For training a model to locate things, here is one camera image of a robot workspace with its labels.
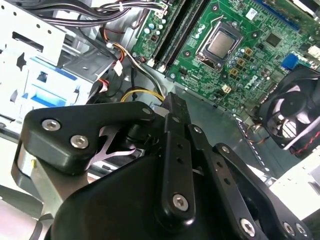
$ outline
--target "cpu socket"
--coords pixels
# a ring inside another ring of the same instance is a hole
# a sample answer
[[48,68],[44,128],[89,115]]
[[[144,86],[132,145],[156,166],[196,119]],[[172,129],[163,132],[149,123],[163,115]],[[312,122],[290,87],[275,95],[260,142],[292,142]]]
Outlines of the cpu socket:
[[238,29],[219,22],[202,42],[197,58],[212,68],[222,68],[242,39]]

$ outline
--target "black plastic bracket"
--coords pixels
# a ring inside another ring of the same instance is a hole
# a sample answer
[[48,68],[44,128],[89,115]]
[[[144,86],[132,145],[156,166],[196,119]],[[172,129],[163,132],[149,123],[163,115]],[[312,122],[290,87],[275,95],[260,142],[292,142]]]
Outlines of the black plastic bracket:
[[194,222],[196,204],[190,143],[179,117],[171,113],[166,115],[159,145],[155,216],[167,231],[180,232]]
[[[230,226],[230,239],[267,240],[268,238],[256,225],[248,207],[241,196],[224,158],[213,152],[206,135],[201,128],[190,124],[188,126],[192,159],[201,168],[207,184],[213,190],[214,199],[221,216],[225,216],[226,224]],[[242,220],[250,222],[247,232],[242,227]]]
[[[271,192],[232,149],[219,143],[214,146],[214,151],[223,156],[227,166],[236,176],[241,195],[255,204],[260,225],[269,239],[312,239],[307,226]],[[298,230],[297,224],[302,227],[304,233],[301,233],[300,227]]]
[[[88,169],[96,154],[102,127],[147,124],[154,118],[153,110],[139,101],[43,108],[26,115],[20,139],[31,155],[65,174],[77,175]],[[58,121],[61,128],[45,130],[42,122],[48,119]],[[85,136],[88,147],[73,147],[70,141],[75,135]]]

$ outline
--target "motherboard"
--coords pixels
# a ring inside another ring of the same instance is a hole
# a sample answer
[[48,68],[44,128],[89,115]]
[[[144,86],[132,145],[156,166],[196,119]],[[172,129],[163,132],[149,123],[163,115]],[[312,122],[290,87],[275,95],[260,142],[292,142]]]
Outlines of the motherboard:
[[134,56],[233,114],[263,103],[295,66],[320,65],[320,24],[287,0],[158,2],[165,11],[148,15]]

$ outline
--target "black mechanical arm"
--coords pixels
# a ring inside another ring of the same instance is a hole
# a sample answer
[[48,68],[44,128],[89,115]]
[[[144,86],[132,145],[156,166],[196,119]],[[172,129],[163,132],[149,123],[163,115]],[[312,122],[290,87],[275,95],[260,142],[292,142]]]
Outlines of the black mechanical arm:
[[[230,147],[209,144],[184,100],[170,93],[161,107],[165,114],[135,101],[26,116],[16,158],[34,157],[31,179],[54,216],[47,239],[313,239]],[[97,153],[118,148],[144,156],[88,184]]]

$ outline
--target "cooling fan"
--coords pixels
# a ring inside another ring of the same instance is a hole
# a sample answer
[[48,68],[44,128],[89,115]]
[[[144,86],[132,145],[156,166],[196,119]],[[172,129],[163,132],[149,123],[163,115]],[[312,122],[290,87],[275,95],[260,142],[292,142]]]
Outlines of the cooling fan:
[[280,148],[307,157],[320,145],[320,73],[297,66],[260,106],[258,118]]

